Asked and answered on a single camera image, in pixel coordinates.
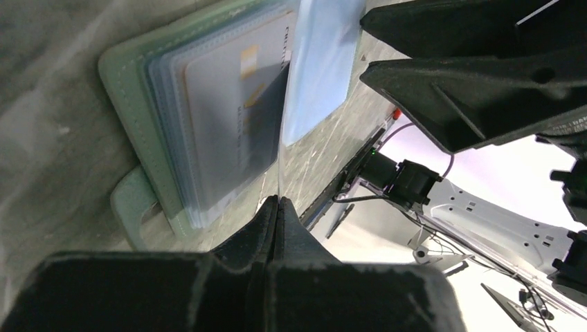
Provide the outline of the silver vip credit card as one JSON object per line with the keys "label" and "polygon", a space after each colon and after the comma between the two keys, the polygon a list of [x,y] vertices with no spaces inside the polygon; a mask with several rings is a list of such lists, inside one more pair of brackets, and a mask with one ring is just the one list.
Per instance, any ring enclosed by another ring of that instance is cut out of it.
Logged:
{"label": "silver vip credit card", "polygon": [[220,213],[276,158],[296,21],[290,10],[260,15],[186,66],[202,214]]}

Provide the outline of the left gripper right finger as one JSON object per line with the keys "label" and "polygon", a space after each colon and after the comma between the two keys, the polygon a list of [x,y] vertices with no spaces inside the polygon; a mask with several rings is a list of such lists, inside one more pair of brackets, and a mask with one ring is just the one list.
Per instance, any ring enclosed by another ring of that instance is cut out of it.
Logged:
{"label": "left gripper right finger", "polygon": [[343,263],[278,203],[267,266],[265,331],[464,331],[455,293],[436,268]]}

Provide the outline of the green card holder wallet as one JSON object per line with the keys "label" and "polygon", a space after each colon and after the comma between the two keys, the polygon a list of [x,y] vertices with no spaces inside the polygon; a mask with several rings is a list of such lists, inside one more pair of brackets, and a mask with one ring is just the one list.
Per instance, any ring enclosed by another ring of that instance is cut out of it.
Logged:
{"label": "green card holder wallet", "polygon": [[[297,16],[276,158],[215,216],[198,211],[196,157],[185,81],[187,64],[236,36],[260,15],[290,10]],[[149,246],[141,233],[154,206],[179,241],[233,233],[262,199],[284,193],[296,170],[320,161],[326,140],[357,86],[364,1],[213,1],[210,5],[107,50],[100,78],[139,157],[117,185],[111,205],[134,250]]]}

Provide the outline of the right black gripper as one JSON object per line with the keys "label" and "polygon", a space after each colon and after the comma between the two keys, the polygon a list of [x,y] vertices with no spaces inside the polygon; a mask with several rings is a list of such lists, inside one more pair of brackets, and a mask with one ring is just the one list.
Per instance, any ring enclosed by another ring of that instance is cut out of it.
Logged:
{"label": "right black gripper", "polygon": [[[399,59],[369,64],[360,76],[397,105],[442,151],[458,153],[502,145],[540,133],[538,142],[575,158],[570,171],[554,170],[574,221],[586,225],[586,132],[548,131],[586,114],[586,47],[527,57]],[[586,292],[586,231],[569,231],[564,259],[548,276],[560,293]]]}

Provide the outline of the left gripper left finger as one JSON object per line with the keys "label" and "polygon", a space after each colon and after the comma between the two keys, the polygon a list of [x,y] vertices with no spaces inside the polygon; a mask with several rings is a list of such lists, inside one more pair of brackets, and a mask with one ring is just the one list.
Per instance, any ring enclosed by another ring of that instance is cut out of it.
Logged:
{"label": "left gripper left finger", "polygon": [[209,252],[57,252],[2,331],[263,331],[278,197]]}

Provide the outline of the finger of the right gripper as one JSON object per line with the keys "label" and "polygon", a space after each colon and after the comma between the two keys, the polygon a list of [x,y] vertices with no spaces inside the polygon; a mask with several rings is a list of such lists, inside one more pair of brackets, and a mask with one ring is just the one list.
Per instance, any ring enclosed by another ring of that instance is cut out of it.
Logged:
{"label": "finger of the right gripper", "polygon": [[409,57],[522,57],[586,43],[585,1],[408,1],[362,29]]}

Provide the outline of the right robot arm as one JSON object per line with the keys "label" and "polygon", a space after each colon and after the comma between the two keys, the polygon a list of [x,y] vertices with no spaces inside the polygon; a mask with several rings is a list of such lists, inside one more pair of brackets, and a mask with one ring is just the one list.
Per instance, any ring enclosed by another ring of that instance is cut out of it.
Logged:
{"label": "right robot arm", "polygon": [[[369,10],[368,34],[404,54],[375,61],[361,81],[397,105],[443,152],[533,135],[575,158],[550,178],[572,218],[586,222],[586,2],[408,1]],[[542,272],[586,304],[586,232],[489,203],[423,165],[365,144],[303,212],[304,224],[362,178],[402,212],[470,231]]]}

